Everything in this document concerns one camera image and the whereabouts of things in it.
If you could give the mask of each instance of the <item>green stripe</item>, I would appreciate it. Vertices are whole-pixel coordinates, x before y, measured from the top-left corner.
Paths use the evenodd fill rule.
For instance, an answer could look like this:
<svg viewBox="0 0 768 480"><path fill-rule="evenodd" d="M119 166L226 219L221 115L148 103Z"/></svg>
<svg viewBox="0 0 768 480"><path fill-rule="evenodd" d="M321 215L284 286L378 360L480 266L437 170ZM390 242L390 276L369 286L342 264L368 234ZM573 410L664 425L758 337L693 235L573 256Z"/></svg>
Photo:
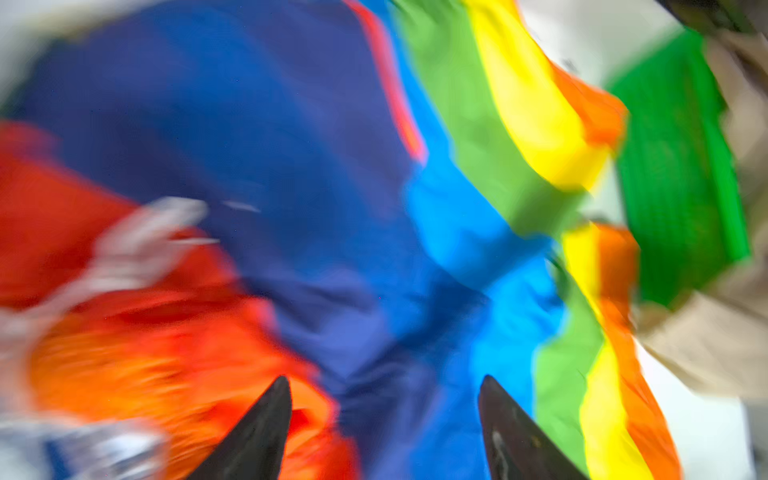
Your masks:
<svg viewBox="0 0 768 480"><path fill-rule="evenodd" d="M603 346L604 334L589 301L564 267L556 265L553 276L565 304L565 327L534 359L534 417L547 436L588 475L579 411L587 393L587 374Z"/></svg>
<svg viewBox="0 0 768 480"><path fill-rule="evenodd" d="M520 236L554 236L585 190L565 193L537 174L496 109L464 5L392 0L411 59L455 145L462 173Z"/></svg>

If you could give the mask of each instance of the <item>yellow stripe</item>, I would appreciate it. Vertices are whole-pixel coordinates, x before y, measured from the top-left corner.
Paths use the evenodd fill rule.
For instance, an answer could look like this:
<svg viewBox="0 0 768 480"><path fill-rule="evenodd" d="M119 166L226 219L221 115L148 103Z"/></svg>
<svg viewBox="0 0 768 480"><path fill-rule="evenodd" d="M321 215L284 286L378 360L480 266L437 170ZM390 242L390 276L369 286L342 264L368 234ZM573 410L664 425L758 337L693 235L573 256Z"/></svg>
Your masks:
<svg viewBox="0 0 768 480"><path fill-rule="evenodd" d="M590 224L566 235L565 263L595 315L600 279L597 228ZM653 480L650 469L627 431L627 412L621 402L620 375L616 354L604 340L603 347L587 375L587 393L581 404L581 429L587 468L593 480Z"/></svg>
<svg viewBox="0 0 768 480"><path fill-rule="evenodd" d="M494 102L528 164L560 190L589 190L608 159L587 144L584 124L553 80L513 0L463 0Z"/></svg>

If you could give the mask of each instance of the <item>white surface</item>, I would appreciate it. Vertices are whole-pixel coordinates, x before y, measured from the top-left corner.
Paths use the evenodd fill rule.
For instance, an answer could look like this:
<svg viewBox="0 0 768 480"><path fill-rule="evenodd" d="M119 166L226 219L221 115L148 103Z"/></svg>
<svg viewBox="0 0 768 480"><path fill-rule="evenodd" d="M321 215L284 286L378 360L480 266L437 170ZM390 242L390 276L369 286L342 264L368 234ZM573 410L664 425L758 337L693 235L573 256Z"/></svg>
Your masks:
<svg viewBox="0 0 768 480"><path fill-rule="evenodd" d="M78 8L95 18L124 12L155 0L0 0L0 96L23 74L25 60L37 48L18 34L19 25L41 23L42 14L71 15ZM611 73L650 45L673 34L679 25L653 0L519 0L528 27L553 61L585 81L602 85ZM585 212L625 223L615 177L606 172ZM696 396L642 348L640 361L651 389L667 417L686 478L753 478L744 410L736 399Z"/></svg>

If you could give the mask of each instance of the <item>rainbow flag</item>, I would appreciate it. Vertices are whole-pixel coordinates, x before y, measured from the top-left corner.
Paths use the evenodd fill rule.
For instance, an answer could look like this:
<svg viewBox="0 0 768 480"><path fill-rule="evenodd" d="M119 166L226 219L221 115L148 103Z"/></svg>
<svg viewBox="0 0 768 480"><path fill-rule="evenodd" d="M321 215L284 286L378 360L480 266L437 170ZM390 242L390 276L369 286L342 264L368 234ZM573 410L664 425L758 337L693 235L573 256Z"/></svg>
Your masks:
<svg viewBox="0 0 768 480"><path fill-rule="evenodd" d="M488 478L493 375L591 478L680 464L628 322L637 247L575 229L624 133L509 0L171 0L54 45L0 128L0 306L110 225L204 200L157 285L80 305L40 409L153 419L183 478L279 374L281 478Z"/></svg>

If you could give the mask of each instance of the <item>striped fabric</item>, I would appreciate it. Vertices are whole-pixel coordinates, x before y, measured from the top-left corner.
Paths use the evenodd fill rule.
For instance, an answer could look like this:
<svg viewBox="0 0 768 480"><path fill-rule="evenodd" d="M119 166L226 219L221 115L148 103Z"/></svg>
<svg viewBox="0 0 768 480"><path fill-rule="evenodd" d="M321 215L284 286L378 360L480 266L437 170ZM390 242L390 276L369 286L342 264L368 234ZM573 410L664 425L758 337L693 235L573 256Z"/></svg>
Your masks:
<svg viewBox="0 0 768 480"><path fill-rule="evenodd" d="M281 478L479 480L493 375L591 478L681 477L627 320L637 247L567 229L626 111L509 0L171 0L56 44L11 111L0 305L159 197L206 201L220 241L48 333L41 409L152 419L183 478L286 373Z"/></svg>

